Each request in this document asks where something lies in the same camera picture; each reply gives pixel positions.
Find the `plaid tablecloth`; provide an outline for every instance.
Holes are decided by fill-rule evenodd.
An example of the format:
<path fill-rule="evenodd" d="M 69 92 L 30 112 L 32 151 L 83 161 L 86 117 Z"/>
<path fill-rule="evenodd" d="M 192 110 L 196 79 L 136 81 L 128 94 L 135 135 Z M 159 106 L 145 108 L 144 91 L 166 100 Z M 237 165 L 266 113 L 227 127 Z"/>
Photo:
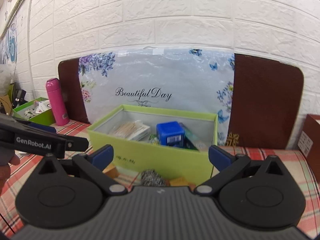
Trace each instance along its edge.
<path fill-rule="evenodd" d="M 88 124 L 70 121 L 65 126 L 55 128 L 61 134 L 81 136 L 89 139 L 86 132 L 88 126 Z M 242 147 L 224 147 L 224 149 L 233 155 L 237 153 L 246 154 L 252 160 L 264 160 L 268 155 L 278 155 L 300 186 L 306 198 L 306 209 L 298 224 L 298 228 L 310 238 L 315 238 L 320 233 L 319 187 L 306 160 L 299 151 Z M 87 153 L 90 152 L 92 152 L 91 145 L 89 145 L 87 150 Z M 77 152 L 67 152 L 66 157 L 70 158 L 75 154 L 77 154 Z M 11 177 L 5 184 L 0 198 L 0 230 L 8 237 L 12 236 L 23 227 L 15 209 L 14 200 L 23 183 L 41 158 L 42 157 L 36 155 L 24 156 L 21 157 L 21 164 L 19 166 L 11 166 Z M 120 176 L 116 180 L 126 186 L 129 190 L 131 190 L 132 186 L 140 183 L 139 173 L 121 169 L 119 167 L 118 171 L 120 172 Z"/>

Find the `human hand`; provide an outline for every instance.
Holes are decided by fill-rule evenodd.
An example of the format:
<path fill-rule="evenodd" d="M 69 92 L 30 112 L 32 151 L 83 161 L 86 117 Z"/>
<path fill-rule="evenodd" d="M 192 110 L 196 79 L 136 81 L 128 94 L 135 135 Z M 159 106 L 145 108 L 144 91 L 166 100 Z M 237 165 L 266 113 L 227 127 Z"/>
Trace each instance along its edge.
<path fill-rule="evenodd" d="M 17 155 L 14 155 L 12 159 L 9 161 L 12 165 L 19 165 L 20 159 Z M 0 195 L 2 194 L 2 189 L 4 187 L 4 184 L 6 183 L 7 179 L 10 178 L 11 175 L 11 169 L 9 164 L 5 166 L 0 166 Z"/>

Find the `white plastic bag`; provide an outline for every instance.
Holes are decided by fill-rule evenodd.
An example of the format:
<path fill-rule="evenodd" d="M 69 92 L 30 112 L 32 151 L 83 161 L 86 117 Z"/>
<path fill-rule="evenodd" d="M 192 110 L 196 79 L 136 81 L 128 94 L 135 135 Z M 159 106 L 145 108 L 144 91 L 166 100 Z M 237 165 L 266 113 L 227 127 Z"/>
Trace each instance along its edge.
<path fill-rule="evenodd" d="M 9 65 L 0 65 L 0 97 L 8 94 L 11 83 L 11 71 Z"/>
<path fill-rule="evenodd" d="M 218 114 L 218 144 L 226 142 L 235 56 L 230 50 L 128 49 L 79 59 L 90 123 L 121 104 Z"/>

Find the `pink water bottle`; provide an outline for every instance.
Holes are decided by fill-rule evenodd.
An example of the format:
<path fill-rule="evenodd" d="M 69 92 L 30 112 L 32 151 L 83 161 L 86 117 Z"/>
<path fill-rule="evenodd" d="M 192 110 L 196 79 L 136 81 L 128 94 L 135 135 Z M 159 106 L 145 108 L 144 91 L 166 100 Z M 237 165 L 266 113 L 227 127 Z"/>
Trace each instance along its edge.
<path fill-rule="evenodd" d="M 69 122 L 66 106 L 64 105 L 60 82 L 57 78 L 51 78 L 45 84 L 47 89 L 49 101 L 56 124 L 59 126 L 65 125 Z"/>

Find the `white brick wall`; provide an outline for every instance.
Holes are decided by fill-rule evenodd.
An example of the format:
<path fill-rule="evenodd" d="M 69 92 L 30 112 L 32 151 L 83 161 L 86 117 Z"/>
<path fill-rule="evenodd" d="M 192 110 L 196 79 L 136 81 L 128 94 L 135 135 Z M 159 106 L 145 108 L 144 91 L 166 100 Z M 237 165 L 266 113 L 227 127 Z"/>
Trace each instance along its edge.
<path fill-rule="evenodd" d="M 5 5 L 6 0 L 1 8 L 0 19 L 4 20 L 2 14 L 5 13 L 5 9 L 9 9 L 12 5 L 7 3 Z M 29 63 L 28 63 L 28 51 L 27 51 L 27 20 L 28 20 L 28 8 L 29 8 L 29 0 L 24 0 L 20 5 L 18 11 L 12 18 L 10 25 L 16 25 L 16 33 L 17 33 L 17 62 L 16 64 L 11 64 L 12 75 L 14 74 L 14 81 L 17 82 L 20 87 L 26 90 L 26 99 L 30 100 L 33 98 L 32 96 L 32 86 L 30 82 L 30 71 L 29 71 Z"/>
<path fill-rule="evenodd" d="M 320 114 L 319 26 L 320 0 L 32 0 L 30 55 L 18 47 L 17 69 L 28 88 L 31 68 L 30 89 L 45 96 L 61 60 L 126 46 L 229 48 L 279 60 L 305 75 L 292 147 L 305 114 Z"/>

